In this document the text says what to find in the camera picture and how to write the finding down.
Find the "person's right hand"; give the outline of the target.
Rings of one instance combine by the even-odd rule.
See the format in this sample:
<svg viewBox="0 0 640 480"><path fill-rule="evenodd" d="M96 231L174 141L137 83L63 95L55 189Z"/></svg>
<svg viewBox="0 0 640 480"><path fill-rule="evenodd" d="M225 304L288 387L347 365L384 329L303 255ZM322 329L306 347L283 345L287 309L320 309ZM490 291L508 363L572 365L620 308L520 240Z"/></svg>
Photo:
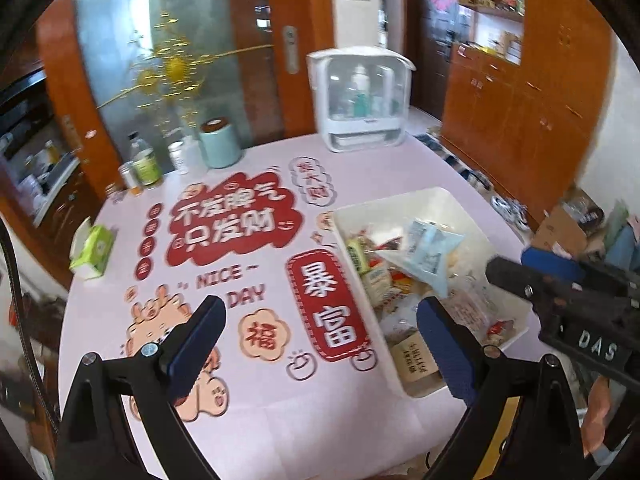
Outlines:
<svg viewBox="0 0 640 480"><path fill-rule="evenodd" d="M592 458L599 466L612 462L628 438L631 421L628 401L626 387L604 376L596 379L580 427L585 458Z"/></svg>

